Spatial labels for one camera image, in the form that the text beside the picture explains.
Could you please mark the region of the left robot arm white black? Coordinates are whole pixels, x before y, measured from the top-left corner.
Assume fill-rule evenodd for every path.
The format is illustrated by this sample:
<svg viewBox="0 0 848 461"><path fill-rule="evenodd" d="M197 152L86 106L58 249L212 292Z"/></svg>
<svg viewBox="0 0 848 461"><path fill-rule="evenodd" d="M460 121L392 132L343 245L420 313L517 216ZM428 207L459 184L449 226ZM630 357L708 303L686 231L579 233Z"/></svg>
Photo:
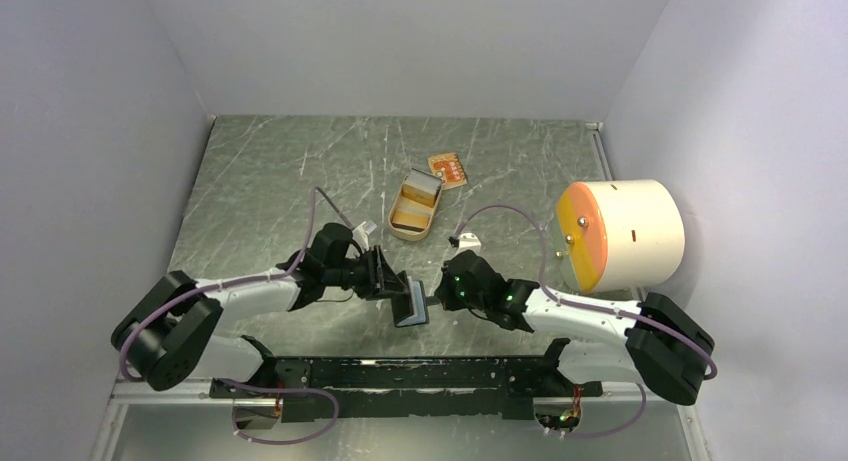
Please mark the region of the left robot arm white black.
<svg viewBox="0 0 848 461"><path fill-rule="evenodd" d="M366 241L343 224L328 223L309 245L264 272L219 281L167 273L111 335L121 368L155 391L213 378L261 397L284 383L267 347L251 335L232 334L241 319L293 312L338 288L346 298L390 301L398 327L425 320L421 283L394 271L381 247Z"/></svg>

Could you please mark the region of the black card holder wallet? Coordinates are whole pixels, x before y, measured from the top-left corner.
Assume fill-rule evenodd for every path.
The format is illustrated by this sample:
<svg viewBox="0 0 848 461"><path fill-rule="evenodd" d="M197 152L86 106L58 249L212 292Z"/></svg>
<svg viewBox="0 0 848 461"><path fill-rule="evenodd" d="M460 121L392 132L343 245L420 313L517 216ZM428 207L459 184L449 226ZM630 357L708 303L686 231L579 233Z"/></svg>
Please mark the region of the black card holder wallet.
<svg viewBox="0 0 848 461"><path fill-rule="evenodd" d="M396 328L427 324L429 312L423 282L407 277L404 291L391 298L391 310Z"/></svg>

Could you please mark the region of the grey credit card stack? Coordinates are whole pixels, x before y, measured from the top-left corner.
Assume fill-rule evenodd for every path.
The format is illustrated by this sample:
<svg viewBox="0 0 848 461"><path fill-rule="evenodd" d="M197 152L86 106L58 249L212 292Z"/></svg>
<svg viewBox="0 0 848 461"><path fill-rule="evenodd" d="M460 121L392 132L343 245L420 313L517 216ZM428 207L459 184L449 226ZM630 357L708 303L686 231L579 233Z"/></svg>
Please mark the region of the grey credit card stack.
<svg viewBox="0 0 848 461"><path fill-rule="evenodd" d="M417 169L412 169L401 186L401 194L417 203L433 206L442 188L439 177Z"/></svg>

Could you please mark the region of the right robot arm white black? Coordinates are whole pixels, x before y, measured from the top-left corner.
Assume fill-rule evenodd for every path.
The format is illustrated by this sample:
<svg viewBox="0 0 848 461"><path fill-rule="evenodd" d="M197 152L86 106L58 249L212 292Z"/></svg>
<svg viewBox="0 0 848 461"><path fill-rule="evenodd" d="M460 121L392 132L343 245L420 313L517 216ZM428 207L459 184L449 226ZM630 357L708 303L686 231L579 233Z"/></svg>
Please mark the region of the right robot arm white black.
<svg viewBox="0 0 848 461"><path fill-rule="evenodd" d="M552 290L537 282L506 279L481 256L463 251L442 266L435 296L447 311L476 310L505 330L568 339L539 372L550 394L575 384L640 384L662 399L693 405L710 364L713 338L669 297L612 301Z"/></svg>

